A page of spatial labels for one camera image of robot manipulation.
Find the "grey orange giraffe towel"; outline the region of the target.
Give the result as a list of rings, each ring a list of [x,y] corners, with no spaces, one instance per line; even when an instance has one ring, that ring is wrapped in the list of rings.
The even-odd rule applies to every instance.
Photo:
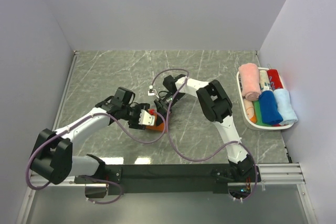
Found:
[[[147,130],[158,131],[158,132],[166,132],[165,121],[156,114],[156,111],[150,110],[150,114],[155,116],[155,122],[153,126],[146,126]]]

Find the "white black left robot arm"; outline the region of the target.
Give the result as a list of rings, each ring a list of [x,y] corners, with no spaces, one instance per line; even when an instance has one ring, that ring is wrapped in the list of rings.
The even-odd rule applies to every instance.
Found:
[[[58,185],[69,176],[87,175],[94,183],[104,180],[104,162],[93,155],[76,156],[73,150],[95,132],[121,120],[129,128],[143,130],[154,125],[148,103],[135,103],[134,92],[119,87],[115,95],[98,102],[93,109],[67,126],[42,130],[37,137],[27,171],[33,171]]]

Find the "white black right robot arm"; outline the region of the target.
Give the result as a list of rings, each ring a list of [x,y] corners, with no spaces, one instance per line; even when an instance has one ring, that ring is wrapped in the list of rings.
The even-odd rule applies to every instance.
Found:
[[[163,85],[166,88],[166,96],[160,97],[156,93],[154,104],[157,112],[165,117],[164,120],[159,120],[160,123],[165,123],[165,129],[169,129],[172,106],[184,95],[196,97],[205,118],[215,125],[223,140],[224,145],[220,149],[227,149],[230,172],[234,181],[242,182],[248,178],[257,181],[257,165],[250,151],[242,144],[234,124],[232,102],[220,82],[199,81],[181,74],[177,77],[167,76]]]

